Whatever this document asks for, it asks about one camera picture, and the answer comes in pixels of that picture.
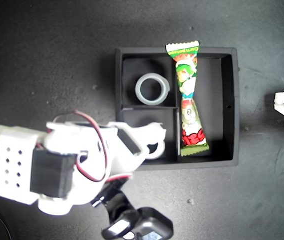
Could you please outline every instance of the black tray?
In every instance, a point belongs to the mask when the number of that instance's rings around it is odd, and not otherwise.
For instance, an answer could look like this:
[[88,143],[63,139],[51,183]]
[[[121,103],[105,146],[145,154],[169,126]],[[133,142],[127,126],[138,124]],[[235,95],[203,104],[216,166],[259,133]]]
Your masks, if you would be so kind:
[[[116,49],[115,69],[116,120],[131,127],[158,122],[167,130],[164,154],[146,160],[139,170],[237,165],[239,83],[235,48],[200,47],[194,100],[210,149],[191,156],[180,156],[181,94],[177,89],[175,63],[165,48]],[[135,84],[146,73],[160,74],[169,81],[170,92],[160,105],[144,105],[135,96]]]

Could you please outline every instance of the green candy wrapper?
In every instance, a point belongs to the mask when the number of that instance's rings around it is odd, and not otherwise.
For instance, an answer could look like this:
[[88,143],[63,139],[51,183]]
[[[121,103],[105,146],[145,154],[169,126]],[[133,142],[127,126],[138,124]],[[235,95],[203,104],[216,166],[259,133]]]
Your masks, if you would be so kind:
[[182,156],[209,149],[193,100],[198,49],[198,41],[166,45],[167,53],[176,61],[177,83],[182,94]]

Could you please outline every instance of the table surface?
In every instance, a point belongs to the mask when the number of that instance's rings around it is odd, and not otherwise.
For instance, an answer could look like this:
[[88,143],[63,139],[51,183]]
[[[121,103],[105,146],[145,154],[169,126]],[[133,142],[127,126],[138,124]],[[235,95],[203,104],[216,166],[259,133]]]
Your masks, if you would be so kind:
[[[43,130],[69,109],[114,120],[114,49],[191,40],[237,48],[239,165],[137,172],[124,191],[171,218],[174,240],[284,239],[284,1],[2,0],[0,124]],[[89,205],[56,217],[0,198],[0,214],[15,240],[101,239],[108,223]]]

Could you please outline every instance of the cartoon character on wrapper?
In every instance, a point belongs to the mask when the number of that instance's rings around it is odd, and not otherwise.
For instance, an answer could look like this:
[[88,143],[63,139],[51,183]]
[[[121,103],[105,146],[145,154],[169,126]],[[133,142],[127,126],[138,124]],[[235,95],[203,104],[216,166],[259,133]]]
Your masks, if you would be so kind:
[[178,86],[184,99],[192,98],[196,83],[196,65],[190,59],[180,60],[176,64]]
[[198,112],[192,99],[182,100],[182,140],[185,146],[205,144],[202,126],[198,119]]

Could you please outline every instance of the black mount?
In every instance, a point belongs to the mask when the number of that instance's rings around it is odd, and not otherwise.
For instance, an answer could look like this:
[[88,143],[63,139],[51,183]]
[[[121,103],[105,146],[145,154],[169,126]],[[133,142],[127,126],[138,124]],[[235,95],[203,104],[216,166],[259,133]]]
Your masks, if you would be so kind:
[[105,240],[168,240],[173,236],[173,222],[150,207],[135,209],[121,191],[126,178],[107,183],[91,201],[102,203],[108,211],[110,226],[102,230]]

